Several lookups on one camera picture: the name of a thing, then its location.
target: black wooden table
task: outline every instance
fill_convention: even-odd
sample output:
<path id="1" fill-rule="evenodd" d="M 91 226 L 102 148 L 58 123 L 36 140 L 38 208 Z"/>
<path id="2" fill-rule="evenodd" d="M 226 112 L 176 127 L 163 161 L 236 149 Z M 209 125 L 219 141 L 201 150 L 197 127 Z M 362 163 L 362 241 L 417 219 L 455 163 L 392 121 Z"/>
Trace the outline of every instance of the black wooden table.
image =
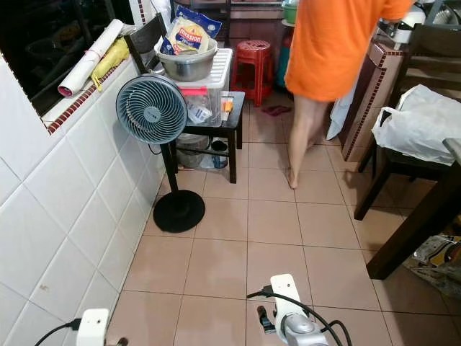
<path id="1" fill-rule="evenodd" d="M 456 158 L 454 164 L 368 262 L 368 275 L 372 279 L 386 279 L 430 236 L 442 232 L 461 211 L 461 140 L 447 139 L 444 145 Z"/>
<path id="2" fill-rule="evenodd" d="M 212 136 L 212 137 L 223 137 L 228 139 L 228 151 L 213 151 L 210 149 L 195 149 L 195 148 L 183 148 L 176 146 L 175 143 L 171 143 L 171 153 L 174 156 L 174 162 L 176 162 L 177 170 L 177 159 L 176 149 L 183 151 L 191 151 L 201 154 L 211 154 L 218 156 L 227 156 L 229 158 L 229 180 L 232 184 L 237 183 L 237 159 L 236 149 L 242 149 L 242 110 L 243 101 L 245 100 L 244 92 L 226 92 L 224 97 L 233 98 L 233 108 L 226 121 L 221 123 L 221 126 L 214 128 L 202 124 L 194 124 L 190 120 L 187 122 L 187 126 L 183 133 L 190 133 L 193 135 L 201 136 Z"/>

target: black power cord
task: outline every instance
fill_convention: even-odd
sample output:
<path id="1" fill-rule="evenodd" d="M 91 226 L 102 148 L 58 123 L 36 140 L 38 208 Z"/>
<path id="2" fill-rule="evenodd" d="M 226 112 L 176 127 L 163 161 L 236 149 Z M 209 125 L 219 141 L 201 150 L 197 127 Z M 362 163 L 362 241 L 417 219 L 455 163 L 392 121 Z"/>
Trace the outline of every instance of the black power cord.
<path id="1" fill-rule="evenodd" d="M 151 145 L 150 145 L 150 144 L 148 144 L 148 147 L 149 147 L 149 150 L 151 151 L 151 153 L 154 154 L 154 155 L 159 155 L 159 154 L 161 153 L 161 150 L 160 150 L 158 153 L 156 153 L 156 152 L 151 148 Z"/>
<path id="2" fill-rule="evenodd" d="M 43 341 L 45 341 L 45 339 L 47 339 L 51 334 L 53 333 L 56 333 L 58 330 L 60 329 L 64 329 L 64 328 L 72 328 L 72 330 L 79 330 L 79 327 L 80 327 L 80 322 L 81 322 L 81 319 L 74 319 L 73 321 L 69 322 L 69 323 L 66 323 L 66 324 L 63 324 L 62 326 L 59 326 L 59 327 L 56 327 L 55 329 L 53 330 L 50 330 L 48 333 L 46 333 L 45 335 L 43 335 L 43 337 L 37 341 L 37 343 L 35 344 L 35 346 L 38 346 L 40 345 Z"/>
<path id="3" fill-rule="evenodd" d="M 349 333 L 347 332 L 346 326 L 344 326 L 344 324 L 341 321 L 335 320 L 335 321 L 332 321 L 329 324 L 322 316 L 317 314 L 309 306 L 307 306 L 307 305 L 305 305 L 305 304 L 303 304 L 303 303 L 301 303 L 299 301 L 296 301 L 295 299 L 292 299 L 290 297 L 287 297 L 287 296 L 284 296 L 284 295 L 278 294 L 278 293 L 266 292 L 264 290 L 261 290 L 259 292 L 248 294 L 246 296 L 246 298 L 250 299 L 250 298 L 253 298 L 253 297 L 257 297 L 257 296 L 263 296 L 263 297 L 267 297 L 267 298 L 269 298 L 269 297 L 281 298 L 281 299 L 284 299 L 286 301 L 289 301 L 290 303 L 298 305 L 299 307 L 301 307 L 304 310 L 304 312 L 307 315 L 312 314 L 316 319 L 318 319 L 325 326 L 325 328 L 323 328 L 321 330 L 322 332 L 326 332 L 328 330 L 330 332 L 331 336 L 334 338 L 334 341 L 336 342 L 336 344 L 338 344 L 338 346 L 343 346 L 343 344 L 341 343 L 341 340 L 339 339 L 337 333 L 333 330 L 333 328 L 331 328 L 331 326 L 333 326 L 335 324 L 338 324 L 343 329 L 344 335 L 346 336 L 347 345 L 352 346 L 351 337 L 349 336 Z"/>

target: electric fan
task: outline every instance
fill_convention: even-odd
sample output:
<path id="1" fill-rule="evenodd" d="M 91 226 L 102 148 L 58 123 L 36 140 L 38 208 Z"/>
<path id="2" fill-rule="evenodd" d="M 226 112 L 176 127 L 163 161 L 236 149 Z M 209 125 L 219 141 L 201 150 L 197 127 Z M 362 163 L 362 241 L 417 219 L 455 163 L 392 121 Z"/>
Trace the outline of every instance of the electric fan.
<path id="1" fill-rule="evenodd" d="M 197 193 L 178 189 L 168 145 L 182 133 L 187 122 L 186 101 L 178 87 L 163 76 L 135 77 L 117 95 L 117 116 L 132 136 L 160 145 L 171 192 L 154 206 L 157 226 L 162 231 L 179 233 L 197 225 L 205 214 L 205 204 Z"/>

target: metal bowl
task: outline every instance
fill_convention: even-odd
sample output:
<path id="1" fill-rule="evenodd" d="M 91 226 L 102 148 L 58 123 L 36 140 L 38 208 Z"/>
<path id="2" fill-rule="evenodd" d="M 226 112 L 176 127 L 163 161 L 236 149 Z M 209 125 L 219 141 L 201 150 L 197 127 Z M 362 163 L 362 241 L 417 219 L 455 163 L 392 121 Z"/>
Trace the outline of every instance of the metal bowl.
<path id="1" fill-rule="evenodd" d="M 205 53 L 190 56 L 169 56 L 157 53 L 166 74 L 177 81 L 198 81 L 210 74 L 213 58 L 218 50 L 218 43 L 210 39 Z"/>

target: orange shirt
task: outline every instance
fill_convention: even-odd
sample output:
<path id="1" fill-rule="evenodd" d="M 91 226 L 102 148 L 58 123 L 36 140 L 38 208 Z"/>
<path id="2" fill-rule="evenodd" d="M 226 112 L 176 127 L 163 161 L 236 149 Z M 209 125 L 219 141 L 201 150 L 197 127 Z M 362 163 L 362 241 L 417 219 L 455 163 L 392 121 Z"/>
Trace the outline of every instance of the orange shirt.
<path id="1" fill-rule="evenodd" d="M 285 82 L 334 101 L 352 88 L 379 18 L 405 17 L 412 0 L 299 0 Z"/>

